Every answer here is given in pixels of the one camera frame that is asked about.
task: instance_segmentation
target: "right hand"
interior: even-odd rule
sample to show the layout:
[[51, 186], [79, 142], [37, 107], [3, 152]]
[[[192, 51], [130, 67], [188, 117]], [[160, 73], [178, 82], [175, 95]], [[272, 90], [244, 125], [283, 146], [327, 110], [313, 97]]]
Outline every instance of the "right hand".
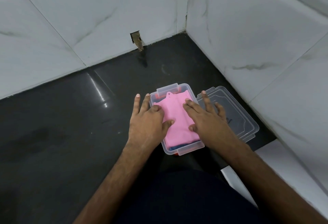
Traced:
[[218, 114], [216, 114], [205, 91], [202, 91], [202, 98], [206, 110], [190, 99], [186, 99], [186, 103], [183, 104], [183, 108], [195, 122], [189, 126], [189, 130], [197, 133], [207, 147], [223, 155], [222, 153], [234, 149], [241, 141], [229, 127], [223, 106], [215, 103], [218, 110]]

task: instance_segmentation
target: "forearm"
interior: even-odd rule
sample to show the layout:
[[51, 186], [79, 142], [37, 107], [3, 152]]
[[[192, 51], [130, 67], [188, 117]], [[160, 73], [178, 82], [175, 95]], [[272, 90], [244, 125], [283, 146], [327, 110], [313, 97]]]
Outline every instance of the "forearm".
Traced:
[[73, 224], [109, 223], [150, 153], [127, 142], [116, 164]]
[[328, 223], [243, 142], [223, 153], [259, 208], [282, 223]]

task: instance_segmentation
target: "dark tile floor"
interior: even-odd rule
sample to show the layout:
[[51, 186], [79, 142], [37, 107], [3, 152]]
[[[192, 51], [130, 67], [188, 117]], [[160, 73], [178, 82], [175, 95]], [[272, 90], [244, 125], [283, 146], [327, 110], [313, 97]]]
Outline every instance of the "dark tile floor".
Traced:
[[[179, 34], [0, 101], [0, 223], [71, 223], [127, 141], [134, 96], [172, 83], [188, 83], [195, 94], [226, 87], [260, 126], [251, 148], [275, 139]], [[175, 157], [158, 147], [143, 173], [181, 166], [218, 174], [225, 164], [211, 154]]]

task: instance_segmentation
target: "left hand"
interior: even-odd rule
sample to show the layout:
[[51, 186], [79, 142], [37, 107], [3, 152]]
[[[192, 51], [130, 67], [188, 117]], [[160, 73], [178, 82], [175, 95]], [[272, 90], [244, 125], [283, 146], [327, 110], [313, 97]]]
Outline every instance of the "left hand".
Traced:
[[164, 111], [162, 107], [154, 105], [148, 109], [149, 100], [150, 95], [146, 94], [139, 110], [140, 94], [134, 98], [127, 145], [135, 145], [136, 149], [141, 149], [141, 151], [150, 154], [165, 138], [174, 120], [167, 120], [163, 123]]

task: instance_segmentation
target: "black granite floor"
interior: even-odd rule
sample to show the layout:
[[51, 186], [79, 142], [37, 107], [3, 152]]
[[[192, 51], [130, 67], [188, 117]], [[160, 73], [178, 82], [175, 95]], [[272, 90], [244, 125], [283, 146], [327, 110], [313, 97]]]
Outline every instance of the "black granite floor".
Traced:
[[[179, 34], [0, 101], [0, 223], [71, 223], [118, 159], [134, 96], [188, 83], [222, 85], [259, 124], [253, 150], [275, 139], [186, 34]], [[208, 149], [158, 147], [143, 174], [188, 166], [218, 175]]]

